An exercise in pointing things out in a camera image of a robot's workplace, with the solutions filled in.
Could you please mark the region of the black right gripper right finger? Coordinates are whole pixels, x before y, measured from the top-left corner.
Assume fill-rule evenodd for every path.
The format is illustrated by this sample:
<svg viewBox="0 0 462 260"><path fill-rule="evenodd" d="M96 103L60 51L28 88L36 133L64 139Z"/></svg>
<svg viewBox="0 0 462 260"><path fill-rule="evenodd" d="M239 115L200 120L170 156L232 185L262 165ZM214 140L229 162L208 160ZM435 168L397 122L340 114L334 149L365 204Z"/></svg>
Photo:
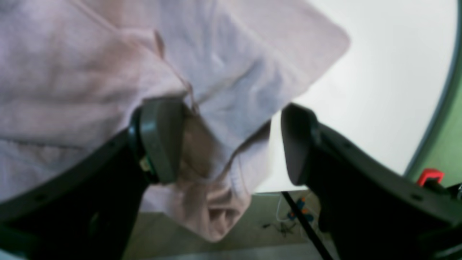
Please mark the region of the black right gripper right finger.
<svg viewBox="0 0 462 260"><path fill-rule="evenodd" d="M313 111L282 110L287 173L321 204L320 221L344 260L460 260L461 190L393 173Z"/></svg>

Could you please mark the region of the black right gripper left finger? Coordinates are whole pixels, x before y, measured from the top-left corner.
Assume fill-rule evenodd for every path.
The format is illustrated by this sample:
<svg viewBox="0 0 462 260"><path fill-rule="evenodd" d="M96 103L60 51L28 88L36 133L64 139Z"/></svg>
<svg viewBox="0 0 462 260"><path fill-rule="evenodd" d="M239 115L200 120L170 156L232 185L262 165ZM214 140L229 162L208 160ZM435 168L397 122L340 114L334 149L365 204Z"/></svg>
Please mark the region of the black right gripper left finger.
<svg viewBox="0 0 462 260"><path fill-rule="evenodd" d="M183 132L180 98L147 100L78 165L1 204L1 249L28 260L120 260L146 189L178 177Z"/></svg>

